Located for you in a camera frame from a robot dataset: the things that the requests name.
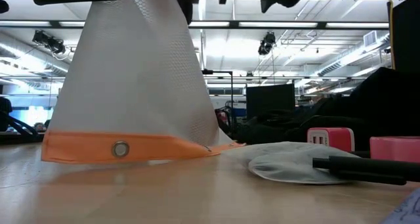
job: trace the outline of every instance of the pink object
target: pink object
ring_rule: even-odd
[[[354,151],[354,134],[349,128],[311,128],[308,130],[307,141],[346,152]]]
[[[420,162],[420,137],[372,137],[372,159]]]

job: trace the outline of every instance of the black panel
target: black panel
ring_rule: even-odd
[[[248,120],[269,110],[294,110],[294,108],[293,84],[247,88]]]
[[[420,72],[420,0],[405,0],[394,8],[394,57],[399,72]]]

